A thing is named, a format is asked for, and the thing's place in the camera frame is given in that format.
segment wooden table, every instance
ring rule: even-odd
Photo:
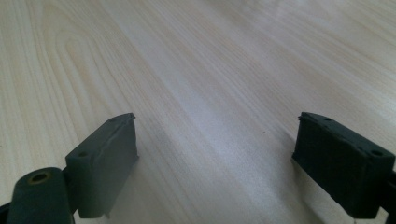
[[[396,153],[395,75],[395,1],[4,0],[0,203],[134,112],[112,218],[78,223],[354,223],[290,160],[297,117]]]

